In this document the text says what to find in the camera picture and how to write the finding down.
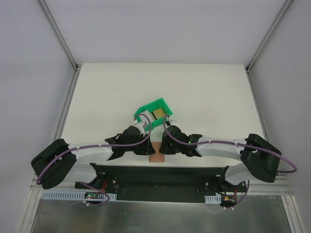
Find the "tan leather card holder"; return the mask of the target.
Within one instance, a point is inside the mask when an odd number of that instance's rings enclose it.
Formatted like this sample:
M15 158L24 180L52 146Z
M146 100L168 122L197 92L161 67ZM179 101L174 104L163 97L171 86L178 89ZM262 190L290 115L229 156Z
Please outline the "tan leather card holder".
M160 153L161 142L152 142L152 147L155 150L155 153L149 155L150 163L163 163L165 162L165 155Z

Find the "green plastic bin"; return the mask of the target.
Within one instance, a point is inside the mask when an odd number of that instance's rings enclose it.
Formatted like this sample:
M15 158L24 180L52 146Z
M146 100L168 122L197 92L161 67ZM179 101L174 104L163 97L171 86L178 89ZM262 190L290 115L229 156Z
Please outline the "green plastic bin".
M163 117L154 121L151 116L151 112L158 108L162 108L164 112L168 114L168 116L173 115L173 112L163 98L159 98L138 108L138 110L134 113L134 117L136 117L136 120L138 122L146 121L149 124L149 126L147 126L147 128L145 129L146 131L148 131L150 128L153 130L155 127L158 127L163 123Z

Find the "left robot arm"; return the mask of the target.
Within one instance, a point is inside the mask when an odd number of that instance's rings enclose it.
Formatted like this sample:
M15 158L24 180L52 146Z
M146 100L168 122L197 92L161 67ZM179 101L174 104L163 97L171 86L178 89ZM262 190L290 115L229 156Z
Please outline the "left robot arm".
M79 146L57 139L31 161L31 166L37 175L37 185L43 189L54 188L63 181L82 182L97 189L103 183L97 162L121 158L126 152L153 154L150 135L130 126L123 133L95 145Z

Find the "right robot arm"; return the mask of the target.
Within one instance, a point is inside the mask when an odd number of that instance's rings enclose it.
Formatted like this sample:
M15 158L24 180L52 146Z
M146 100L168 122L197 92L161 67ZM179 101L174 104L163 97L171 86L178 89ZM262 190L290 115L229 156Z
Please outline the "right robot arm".
M216 156L230 158L239 163L225 166L219 187L230 191L243 181L258 179L273 183L276 179L281 152L257 134L242 139L216 139L201 134L186 135L176 126L169 126L162 134L159 151L165 155L181 153L187 157Z

